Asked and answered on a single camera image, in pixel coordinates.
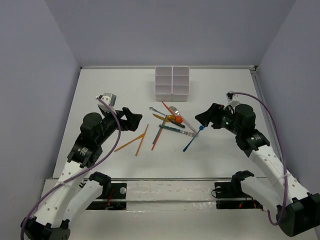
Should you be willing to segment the light orange chopstick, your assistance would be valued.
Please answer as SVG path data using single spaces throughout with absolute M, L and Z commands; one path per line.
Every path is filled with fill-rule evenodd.
M 136 151 L 136 153 L 135 153 L 135 156 L 136 156 L 136 157 L 137 157 L 138 154 L 139 154 L 139 151 L 140 151 L 141 146 L 142 146 L 142 144 L 143 144 L 143 141 L 144 141 L 144 138 L 145 138 L 145 135 L 146 135 L 146 133 L 147 133 L 148 128 L 149 128 L 149 124 L 147 124 L 147 126 L 146 126 L 146 128 L 145 128 L 145 130 L 144 130 L 144 133 L 142 134 L 142 137 L 141 137 L 139 146 L 138 146 L 137 151 Z

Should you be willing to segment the blue metal fork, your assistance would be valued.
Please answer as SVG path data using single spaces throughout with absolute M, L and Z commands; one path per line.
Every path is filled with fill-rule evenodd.
M 183 152 L 186 152 L 187 149 L 190 147 L 190 145 L 192 144 L 192 142 L 195 140 L 196 137 L 199 136 L 199 133 L 204 129 L 205 127 L 203 125 L 201 125 L 199 127 L 199 130 L 197 131 L 197 133 L 195 134 L 195 136 L 192 137 L 191 141 L 184 147 Z

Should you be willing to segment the orange plastic knife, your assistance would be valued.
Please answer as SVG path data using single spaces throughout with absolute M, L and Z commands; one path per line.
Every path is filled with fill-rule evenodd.
M 119 151 L 119 150 L 123 149 L 124 147 L 128 146 L 129 144 L 131 144 L 131 143 L 133 143 L 133 142 L 135 142 L 135 141 L 137 141 L 137 140 L 141 139 L 142 137 L 144 137 L 144 135 L 145 135 L 145 133 L 142 133 L 141 135 L 139 135 L 138 137 L 134 138 L 133 140 L 131 140 L 131 141 L 129 141 L 129 142 L 127 142 L 127 143 L 123 144 L 122 146 L 120 146 L 120 147 L 116 148 L 116 149 L 114 150 L 114 152 L 117 152 L 117 151 Z

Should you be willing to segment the silver fork pink handle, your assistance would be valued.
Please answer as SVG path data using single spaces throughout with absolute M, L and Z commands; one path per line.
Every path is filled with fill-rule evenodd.
M 169 108 L 178 116 L 180 116 L 183 122 L 194 132 L 197 133 L 198 131 L 181 115 L 181 112 L 174 106 L 169 106 Z

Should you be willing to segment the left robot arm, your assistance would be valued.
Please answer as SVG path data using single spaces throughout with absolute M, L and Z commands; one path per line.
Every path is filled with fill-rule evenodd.
M 64 169 L 55 186 L 30 210 L 21 223 L 20 238 L 29 240 L 67 240 L 71 223 L 97 197 L 111 193 L 111 178 L 101 172 L 90 175 L 80 187 L 86 174 L 106 160 L 101 158 L 103 143 L 114 132 L 136 131 L 142 114 L 132 113 L 127 107 L 101 113 L 91 112 L 83 117 L 77 137 Z

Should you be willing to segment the red-orange chopstick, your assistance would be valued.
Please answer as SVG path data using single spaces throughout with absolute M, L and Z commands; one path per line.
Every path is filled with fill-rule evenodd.
M 169 106 L 165 103 L 165 102 L 161 102 L 164 107 L 173 115 L 173 116 L 176 116 L 176 114 L 173 112 L 173 110 L 171 108 L 169 108 Z
M 154 145 L 152 145 L 151 151 L 153 151 L 153 150 L 154 150 L 154 148 L 156 147 L 156 144 L 157 144 L 157 142 L 158 142 L 158 140 L 159 140 L 159 138 L 160 138 L 160 135 L 161 135 L 161 133 L 162 133 L 163 129 L 164 129 L 164 128 L 163 128 L 163 127 L 161 127 L 161 132 L 160 132 L 160 134 L 159 134 L 159 136 L 158 136 L 158 139 L 157 139 L 156 143 L 155 143 Z

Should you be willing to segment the teal chopstick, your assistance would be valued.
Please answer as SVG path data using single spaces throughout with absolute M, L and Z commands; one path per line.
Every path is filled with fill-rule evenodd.
M 166 123 L 167 116 L 168 116 L 168 115 L 165 115 L 165 116 L 163 117 L 163 121 L 162 121 L 162 123 L 161 123 L 160 125 L 164 125 L 164 124 Z M 161 127 L 159 127 L 159 130 L 158 130 L 158 132 L 157 132 L 157 134 L 156 134 L 156 136 L 155 136 L 155 138 L 154 138 L 154 140 L 153 140 L 153 142 L 152 142 L 152 145 L 154 145 L 154 144 L 157 142 L 157 139 L 158 139 L 158 137 L 159 137 L 159 135 L 160 135 L 161 130 L 162 130 Z

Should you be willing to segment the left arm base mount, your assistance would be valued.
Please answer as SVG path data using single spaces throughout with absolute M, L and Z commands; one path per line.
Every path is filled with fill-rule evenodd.
M 109 190 L 102 190 L 86 210 L 92 211 L 124 211 L 127 209 L 127 183 L 112 182 Z

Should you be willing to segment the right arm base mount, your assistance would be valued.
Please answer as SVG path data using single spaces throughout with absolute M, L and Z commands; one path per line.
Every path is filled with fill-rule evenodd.
M 242 191 L 234 190 L 231 182 L 215 182 L 211 190 L 218 210 L 263 210 L 263 206 Z

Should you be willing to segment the silver fork teal handle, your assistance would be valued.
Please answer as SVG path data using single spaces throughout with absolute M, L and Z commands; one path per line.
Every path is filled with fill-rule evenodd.
M 169 130 L 169 131 L 176 132 L 176 133 L 184 134 L 184 135 L 186 135 L 188 137 L 192 137 L 192 138 L 193 137 L 197 137 L 199 135 L 198 133 L 181 130 L 181 129 L 170 127 L 170 126 L 166 126 L 166 125 L 163 125 L 163 124 L 160 124 L 159 127 L 162 128 L 162 129 L 166 129 L 166 130 Z

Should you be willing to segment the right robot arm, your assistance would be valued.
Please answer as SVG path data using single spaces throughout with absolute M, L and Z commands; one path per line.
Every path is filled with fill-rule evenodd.
M 320 225 L 320 195 L 303 187 L 275 155 L 268 139 L 256 129 L 256 114 L 251 106 L 213 103 L 195 119 L 203 127 L 224 128 L 233 133 L 238 148 L 271 184 L 271 187 L 265 186 L 248 170 L 238 171 L 232 176 L 229 188 L 235 196 L 245 194 L 257 200 L 289 237 Z

